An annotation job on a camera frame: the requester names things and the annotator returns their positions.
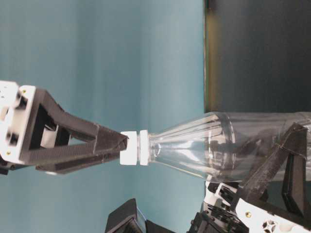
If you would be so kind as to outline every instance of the screw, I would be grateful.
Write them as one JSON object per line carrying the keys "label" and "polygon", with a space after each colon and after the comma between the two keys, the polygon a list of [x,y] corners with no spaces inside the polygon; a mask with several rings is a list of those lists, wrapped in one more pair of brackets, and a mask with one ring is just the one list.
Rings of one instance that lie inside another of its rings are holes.
{"label": "screw", "polygon": [[246,216],[246,217],[251,217],[251,216],[252,216],[252,213],[251,213],[251,212],[246,212],[246,213],[245,213],[245,216]]}

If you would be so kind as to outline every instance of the robotic arm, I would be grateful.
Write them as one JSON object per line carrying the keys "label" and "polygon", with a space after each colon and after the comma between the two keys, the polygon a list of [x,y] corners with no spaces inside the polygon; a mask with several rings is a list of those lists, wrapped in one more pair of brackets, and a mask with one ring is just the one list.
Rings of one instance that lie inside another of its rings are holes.
{"label": "robotic arm", "polygon": [[[66,113],[43,89],[0,81],[0,173],[65,174],[118,159],[127,136]],[[83,141],[69,145],[69,138]]]}

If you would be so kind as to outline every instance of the plastic bottle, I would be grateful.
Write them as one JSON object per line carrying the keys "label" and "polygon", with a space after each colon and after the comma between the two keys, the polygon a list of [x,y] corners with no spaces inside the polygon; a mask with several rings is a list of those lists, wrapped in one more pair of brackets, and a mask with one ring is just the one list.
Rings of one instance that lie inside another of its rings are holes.
{"label": "plastic bottle", "polygon": [[[309,129],[306,176],[311,180],[311,113],[208,113],[160,133],[122,132],[130,139],[121,164],[161,163],[212,182],[240,181],[294,122]],[[275,180],[283,179],[285,165]]]}

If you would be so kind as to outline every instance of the bottle body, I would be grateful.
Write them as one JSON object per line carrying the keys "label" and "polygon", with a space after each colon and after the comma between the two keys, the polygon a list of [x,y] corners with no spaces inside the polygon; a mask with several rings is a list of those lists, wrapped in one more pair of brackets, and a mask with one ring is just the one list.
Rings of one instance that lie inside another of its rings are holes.
{"label": "bottle body", "polygon": [[[148,134],[148,160],[211,182],[240,181],[294,122],[310,127],[309,119],[310,113],[208,113],[161,133]],[[308,160],[307,179],[311,179],[310,168]],[[284,170],[285,164],[275,180],[283,179]]]}

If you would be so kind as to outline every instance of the teal backdrop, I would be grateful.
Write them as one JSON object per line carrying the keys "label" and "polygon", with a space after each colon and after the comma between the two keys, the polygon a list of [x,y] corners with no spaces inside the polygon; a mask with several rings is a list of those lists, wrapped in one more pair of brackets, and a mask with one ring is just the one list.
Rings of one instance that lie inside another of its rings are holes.
{"label": "teal backdrop", "polygon": [[[202,0],[0,0],[0,79],[47,89],[68,112],[117,131],[161,131],[204,109]],[[102,233],[135,197],[185,232],[203,180],[118,161],[66,176],[0,177],[5,233]]]}

